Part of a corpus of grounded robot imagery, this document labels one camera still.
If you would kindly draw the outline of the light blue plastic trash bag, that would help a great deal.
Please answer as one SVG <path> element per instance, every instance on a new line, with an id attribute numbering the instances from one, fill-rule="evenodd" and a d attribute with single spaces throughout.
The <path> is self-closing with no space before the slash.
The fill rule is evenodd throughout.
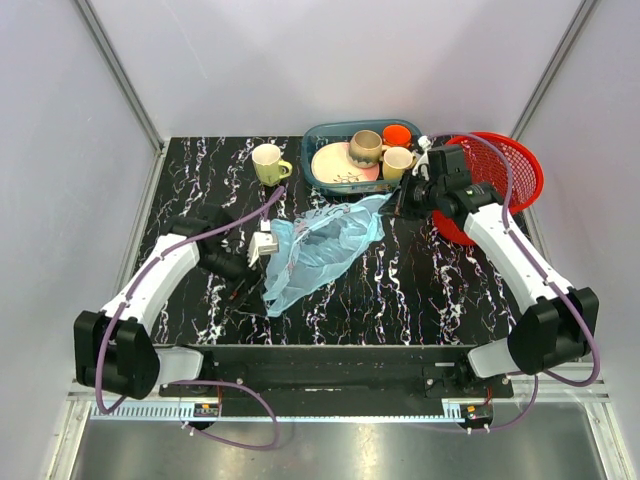
<path id="1" fill-rule="evenodd" d="M 278 317 L 301 298 L 342 276 L 384 237 L 380 209 L 390 199 L 369 195 L 354 203 L 309 210 L 295 221 L 274 220 L 279 251 L 266 267 L 263 300 Z"/>

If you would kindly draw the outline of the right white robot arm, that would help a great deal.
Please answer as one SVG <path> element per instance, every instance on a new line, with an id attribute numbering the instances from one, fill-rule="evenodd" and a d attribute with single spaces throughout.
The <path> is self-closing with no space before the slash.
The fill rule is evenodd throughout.
<path id="1" fill-rule="evenodd" d="M 490 378 L 508 374 L 551 375 L 556 366 L 585 356 L 588 386 L 600 372 L 594 339 L 599 300 L 590 288 L 576 289 L 541 256 L 509 212 L 509 194 L 475 183 L 457 145 L 433 148 L 426 137 L 415 166 L 406 171 L 387 202 L 384 216 L 422 220 L 434 212 L 451 219 L 484 252 L 511 290 L 521 317 L 509 335 L 472 348 L 454 371 L 454 384 L 466 396 L 486 389 Z"/>

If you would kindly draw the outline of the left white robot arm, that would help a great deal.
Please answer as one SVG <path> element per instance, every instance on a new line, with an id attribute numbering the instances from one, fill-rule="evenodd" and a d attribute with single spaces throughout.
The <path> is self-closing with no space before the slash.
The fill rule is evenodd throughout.
<path id="1" fill-rule="evenodd" d="M 196 396 L 215 386 L 216 372 L 191 347 L 155 347 L 153 325 L 184 277 L 196 268 L 223 279 L 239 301 L 258 285 L 258 260 L 278 250 L 276 234 L 262 219 L 248 250 L 234 254 L 224 244 L 240 226 L 213 206 L 200 218 L 170 218 L 151 254 L 123 289 L 99 311 L 81 312 L 74 322 L 75 374 L 79 384 L 141 400 L 154 388 L 181 381 Z"/>

